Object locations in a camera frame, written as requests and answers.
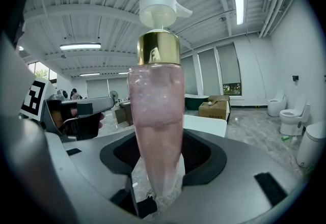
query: pump nozzle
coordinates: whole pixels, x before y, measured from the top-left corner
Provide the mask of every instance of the pump nozzle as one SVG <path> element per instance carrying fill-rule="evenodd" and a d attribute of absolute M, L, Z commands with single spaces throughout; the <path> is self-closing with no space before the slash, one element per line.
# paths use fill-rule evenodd
<path fill-rule="evenodd" d="M 193 13 L 176 0 L 140 0 L 139 7 L 141 22 L 160 30 L 172 25 L 177 17 L 189 18 Z"/>

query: gray roller blind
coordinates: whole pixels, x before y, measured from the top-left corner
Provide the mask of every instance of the gray roller blind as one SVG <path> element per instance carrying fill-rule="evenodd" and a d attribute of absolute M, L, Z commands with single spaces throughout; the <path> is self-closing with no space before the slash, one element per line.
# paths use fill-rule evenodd
<path fill-rule="evenodd" d="M 190 57 L 181 59 L 180 63 L 184 72 L 185 93 L 192 95 L 198 94 L 193 56 L 191 55 Z"/>
<path fill-rule="evenodd" d="M 86 82 L 88 98 L 108 96 L 108 87 L 106 79 L 88 80 Z"/>
<path fill-rule="evenodd" d="M 108 88 L 110 92 L 116 91 L 119 95 L 119 99 L 123 99 L 129 96 L 126 77 L 108 79 Z"/>
<path fill-rule="evenodd" d="M 198 57 L 203 78 L 204 95 L 220 95 L 219 72 L 214 49 L 200 52 Z"/>
<path fill-rule="evenodd" d="M 223 84 L 240 83 L 240 70 L 234 45 L 218 47 Z"/>

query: hand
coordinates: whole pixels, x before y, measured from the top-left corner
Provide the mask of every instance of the hand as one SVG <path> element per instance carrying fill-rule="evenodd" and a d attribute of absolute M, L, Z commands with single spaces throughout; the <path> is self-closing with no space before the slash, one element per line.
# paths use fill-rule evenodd
<path fill-rule="evenodd" d="M 71 108 L 70 111 L 71 111 L 72 118 L 77 116 L 77 109 L 76 108 Z M 60 111 L 59 110 L 52 111 L 51 116 L 52 116 L 52 119 L 53 119 L 56 127 L 58 129 L 60 129 L 63 126 L 63 119 L 62 119 Z M 100 115 L 100 121 L 102 121 L 104 119 L 104 117 L 105 117 L 104 114 L 101 114 Z M 103 126 L 103 124 L 101 122 L 99 122 L 98 129 L 102 128 L 102 126 Z"/>

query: pink bottle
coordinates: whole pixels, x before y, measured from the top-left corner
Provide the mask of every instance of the pink bottle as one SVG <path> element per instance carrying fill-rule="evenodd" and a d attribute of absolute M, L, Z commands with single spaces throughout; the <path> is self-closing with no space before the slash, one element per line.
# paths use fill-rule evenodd
<path fill-rule="evenodd" d="M 168 195 L 176 182 L 184 112 L 179 39 L 163 27 L 174 23 L 177 16 L 191 14 L 176 0 L 140 1 L 142 23 L 160 29 L 139 38 L 138 66 L 129 70 L 128 88 L 139 150 L 158 195 Z"/>

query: green bathtub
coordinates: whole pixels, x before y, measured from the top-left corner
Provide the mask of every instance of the green bathtub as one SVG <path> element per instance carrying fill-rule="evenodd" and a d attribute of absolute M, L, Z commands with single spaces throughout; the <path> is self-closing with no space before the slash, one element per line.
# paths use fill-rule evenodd
<path fill-rule="evenodd" d="M 199 96 L 199 95 L 191 95 L 191 94 L 184 95 L 185 107 L 188 110 L 198 110 L 199 106 L 203 102 L 208 102 L 208 96 Z"/>

